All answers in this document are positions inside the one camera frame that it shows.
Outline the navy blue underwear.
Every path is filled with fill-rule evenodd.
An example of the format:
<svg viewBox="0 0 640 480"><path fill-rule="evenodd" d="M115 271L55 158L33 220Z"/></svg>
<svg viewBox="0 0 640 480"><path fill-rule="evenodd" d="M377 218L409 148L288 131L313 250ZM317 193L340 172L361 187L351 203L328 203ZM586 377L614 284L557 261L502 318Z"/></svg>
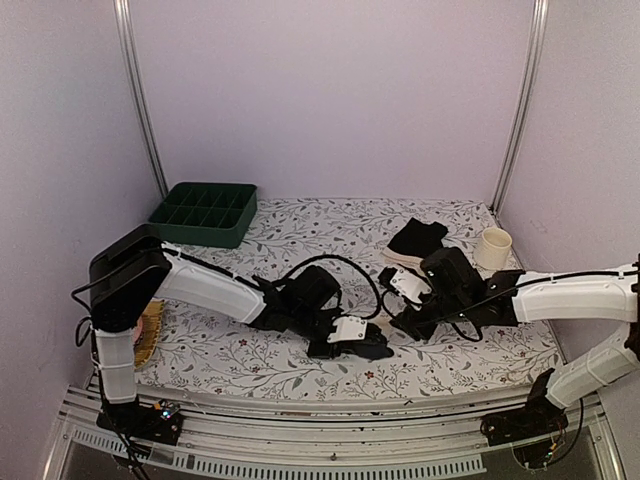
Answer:
<svg viewBox="0 0 640 480"><path fill-rule="evenodd" d="M374 331L373 325L366 331L364 339L355 343L354 352L358 357L371 361L394 356L394 351L388 346L387 338L380 331Z"/></svg>

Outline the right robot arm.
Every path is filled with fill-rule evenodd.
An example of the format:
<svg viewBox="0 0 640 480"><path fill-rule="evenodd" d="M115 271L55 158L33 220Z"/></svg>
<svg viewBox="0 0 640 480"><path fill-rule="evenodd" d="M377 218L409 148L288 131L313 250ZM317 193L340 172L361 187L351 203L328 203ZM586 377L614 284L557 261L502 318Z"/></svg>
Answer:
<svg viewBox="0 0 640 480"><path fill-rule="evenodd" d="M459 248L441 248L417 269L388 267L382 285L405 309L392 325L427 340L443 322L468 321L476 328L516 327L546 320L612 320L617 330L587 353L540 376L517 427L537 436L556 410L610 385L639 368L639 265L608 270L539 273L499 270L487 279Z"/></svg>

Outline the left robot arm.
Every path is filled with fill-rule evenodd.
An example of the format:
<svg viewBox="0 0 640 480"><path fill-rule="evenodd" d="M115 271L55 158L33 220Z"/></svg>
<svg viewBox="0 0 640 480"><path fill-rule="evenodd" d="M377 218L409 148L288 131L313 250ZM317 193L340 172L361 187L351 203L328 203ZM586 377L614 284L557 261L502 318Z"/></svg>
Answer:
<svg viewBox="0 0 640 480"><path fill-rule="evenodd" d="M328 345L364 340L367 322L326 309L338 284L326 273L300 282L251 281L183 253L143 224L97 254L89 264L90 316L97 365L111 419L128 434L148 426L139 405L134 366L134 330L155 298L192 304L253 328L294 329Z"/></svg>

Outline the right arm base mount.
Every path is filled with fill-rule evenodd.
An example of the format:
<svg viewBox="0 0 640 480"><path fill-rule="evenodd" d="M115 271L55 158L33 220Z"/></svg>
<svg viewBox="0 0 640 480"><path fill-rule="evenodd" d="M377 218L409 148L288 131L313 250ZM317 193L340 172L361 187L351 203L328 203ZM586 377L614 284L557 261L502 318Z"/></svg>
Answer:
<svg viewBox="0 0 640 480"><path fill-rule="evenodd" d="M525 405L483 416L480 433L490 446L496 446L561 432L567 426L568 420L563 410Z"/></svg>

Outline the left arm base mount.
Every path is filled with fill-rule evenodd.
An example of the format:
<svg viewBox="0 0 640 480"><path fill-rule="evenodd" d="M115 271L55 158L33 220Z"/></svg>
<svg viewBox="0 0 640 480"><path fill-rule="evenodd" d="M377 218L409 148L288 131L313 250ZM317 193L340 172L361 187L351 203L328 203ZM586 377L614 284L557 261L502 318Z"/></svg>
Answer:
<svg viewBox="0 0 640 480"><path fill-rule="evenodd" d="M138 399L123 404L104 401L96 425L127 438L176 446L184 416L176 402L160 400L143 405Z"/></svg>

